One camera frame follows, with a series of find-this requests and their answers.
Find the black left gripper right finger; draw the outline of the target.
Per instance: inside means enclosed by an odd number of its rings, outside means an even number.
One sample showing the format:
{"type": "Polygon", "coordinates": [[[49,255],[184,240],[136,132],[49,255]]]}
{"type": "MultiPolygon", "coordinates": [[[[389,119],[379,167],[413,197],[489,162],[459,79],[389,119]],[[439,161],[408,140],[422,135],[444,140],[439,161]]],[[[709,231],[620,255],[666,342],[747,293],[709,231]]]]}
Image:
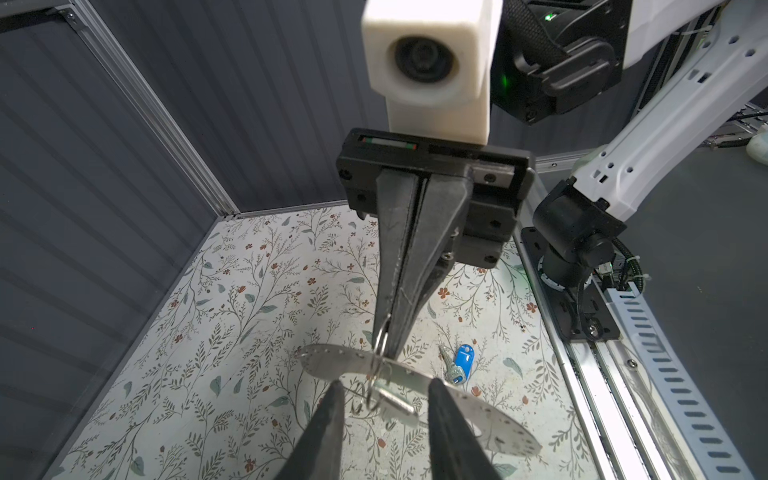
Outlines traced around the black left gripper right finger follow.
{"type": "Polygon", "coordinates": [[[500,479],[440,379],[428,387],[428,432],[433,479],[500,479]]]}

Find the mint green key tag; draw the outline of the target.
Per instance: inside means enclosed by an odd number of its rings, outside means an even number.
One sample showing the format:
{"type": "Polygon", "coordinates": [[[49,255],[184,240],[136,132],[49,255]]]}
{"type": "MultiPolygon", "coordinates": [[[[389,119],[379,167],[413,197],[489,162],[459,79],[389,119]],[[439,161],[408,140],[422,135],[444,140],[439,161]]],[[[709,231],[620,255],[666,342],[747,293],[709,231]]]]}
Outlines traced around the mint green key tag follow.
{"type": "Polygon", "coordinates": [[[378,397],[378,403],[391,415],[402,418],[417,418],[418,413],[414,405],[404,397],[390,391],[387,388],[375,387],[374,393],[378,397]]]}

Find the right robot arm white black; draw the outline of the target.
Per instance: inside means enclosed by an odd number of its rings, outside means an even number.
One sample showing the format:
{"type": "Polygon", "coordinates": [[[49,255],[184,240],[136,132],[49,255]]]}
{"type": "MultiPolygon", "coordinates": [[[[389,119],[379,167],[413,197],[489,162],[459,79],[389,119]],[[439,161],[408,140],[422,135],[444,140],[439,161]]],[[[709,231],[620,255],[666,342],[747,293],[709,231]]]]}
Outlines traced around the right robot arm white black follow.
{"type": "Polygon", "coordinates": [[[337,170],[378,222],[373,354],[394,359],[456,263],[491,268],[534,179],[489,145],[491,108],[527,124],[614,85],[661,40],[720,14],[684,66],[536,207],[543,275],[573,288],[607,262],[654,187],[767,85],[763,1],[369,1],[360,26],[384,131],[355,128],[337,170]]]}

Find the perforated metal ring plate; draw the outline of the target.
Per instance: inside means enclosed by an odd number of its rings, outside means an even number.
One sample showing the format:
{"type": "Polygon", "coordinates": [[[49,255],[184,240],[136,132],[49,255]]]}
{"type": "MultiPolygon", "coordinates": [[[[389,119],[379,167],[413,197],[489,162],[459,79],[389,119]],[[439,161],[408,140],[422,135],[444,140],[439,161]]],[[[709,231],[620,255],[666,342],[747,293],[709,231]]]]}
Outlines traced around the perforated metal ring plate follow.
{"type": "MultiPolygon", "coordinates": [[[[311,376],[330,382],[346,374],[361,375],[367,379],[372,352],[341,345],[311,344],[300,348],[297,358],[302,368],[311,376]]],[[[386,359],[380,385],[381,388],[387,388],[401,397],[401,389],[425,397],[432,380],[432,377],[410,366],[386,359]]],[[[521,423],[472,394],[442,381],[461,414],[477,434],[483,448],[520,457],[531,457],[540,453],[540,442],[521,423]]],[[[390,414],[381,404],[376,410],[390,414]]],[[[390,416],[412,427],[421,423],[419,415],[417,418],[402,418],[391,414],[390,416]]]]}

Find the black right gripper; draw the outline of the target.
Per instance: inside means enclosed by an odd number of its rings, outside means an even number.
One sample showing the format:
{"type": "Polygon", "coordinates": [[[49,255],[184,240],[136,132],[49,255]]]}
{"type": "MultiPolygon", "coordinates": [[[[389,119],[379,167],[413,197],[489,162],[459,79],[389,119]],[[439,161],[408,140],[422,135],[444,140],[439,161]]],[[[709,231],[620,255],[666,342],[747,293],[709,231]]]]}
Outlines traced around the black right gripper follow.
{"type": "Polygon", "coordinates": [[[400,355],[418,313],[455,262],[496,266],[532,186],[533,163],[523,150],[349,132],[338,175],[349,206],[378,218],[375,353],[400,355]]]}

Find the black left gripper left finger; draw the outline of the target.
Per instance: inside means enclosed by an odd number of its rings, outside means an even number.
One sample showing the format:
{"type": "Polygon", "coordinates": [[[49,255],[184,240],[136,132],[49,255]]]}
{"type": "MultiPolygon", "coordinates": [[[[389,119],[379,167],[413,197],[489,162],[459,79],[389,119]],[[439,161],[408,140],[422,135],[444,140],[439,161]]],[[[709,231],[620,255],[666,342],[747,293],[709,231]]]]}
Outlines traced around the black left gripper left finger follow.
{"type": "Polygon", "coordinates": [[[340,478],[344,406],[344,387],[334,380],[276,479],[340,478]]]}

